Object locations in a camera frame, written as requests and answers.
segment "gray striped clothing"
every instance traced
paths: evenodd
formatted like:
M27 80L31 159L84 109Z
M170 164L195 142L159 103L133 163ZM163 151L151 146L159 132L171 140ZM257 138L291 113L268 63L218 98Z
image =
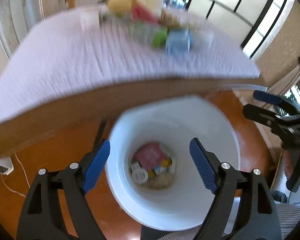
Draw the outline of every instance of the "gray striped clothing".
M232 210L224 231L224 235L227 235L232 231L239 208L239 203L240 197L234 198ZM276 207L279 215L282 239L284 239L300 220L300 203L288 204L276 202ZM192 240L199 228L200 226L184 231L173 232L161 237L159 240Z

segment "hand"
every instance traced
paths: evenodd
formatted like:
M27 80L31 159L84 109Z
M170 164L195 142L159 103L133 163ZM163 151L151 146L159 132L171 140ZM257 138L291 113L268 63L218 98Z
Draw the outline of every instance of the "hand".
M290 178L294 169L291 162L291 153L288 150L283 150L283 157L284 157L284 174L286 175L287 178Z

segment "person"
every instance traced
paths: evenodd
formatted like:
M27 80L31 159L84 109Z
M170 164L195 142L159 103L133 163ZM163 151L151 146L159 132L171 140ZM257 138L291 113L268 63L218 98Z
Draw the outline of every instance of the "person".
M293 173L293 166L291 163L290 152L284 150L283 156L284 156L284 165L285 165L285 169L284 169L285 175L287 178L289 178ZM231 213L229 216L229 220L223 235L228 235L229 233L231 233L238 212L239 203L240 203L240 197L235 197L231 209ZM300 202L290 204L290 203L281 203L275 201L275 203L276 203L280 226L281 226L282 239L284 239L293 230L293 228L300 220ZM166 231L159 231L159 230L142 226L140 239L141 240L192 240L195 237L196 233L198 232L199 228L200 226L188 230L184 230L184 231L166 232Z

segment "white sheet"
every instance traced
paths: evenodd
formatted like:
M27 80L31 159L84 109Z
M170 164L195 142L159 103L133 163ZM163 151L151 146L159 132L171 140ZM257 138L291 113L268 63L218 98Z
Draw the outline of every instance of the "white sheet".
M23 40L0 78L0 123L52 100L113 84L170 77L257 78L260 74L229 36L205 20L200 22L205 23L205 32L213 33L211 48L170 56L134 41L122 22L82 28L90 10L77 8L54 15Z

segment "red object on table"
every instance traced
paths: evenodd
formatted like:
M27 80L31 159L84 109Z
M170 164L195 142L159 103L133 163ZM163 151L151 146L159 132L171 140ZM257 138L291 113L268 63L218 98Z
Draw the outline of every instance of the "red object on table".
M158 142L151 142L137 150L133 157L149 171L166 159L167 155L161 150Z
M159 18L155 17L151 12L149 12L144 6L140 4L134 4L131 8L131 13L133 20L153 23L159 22Z

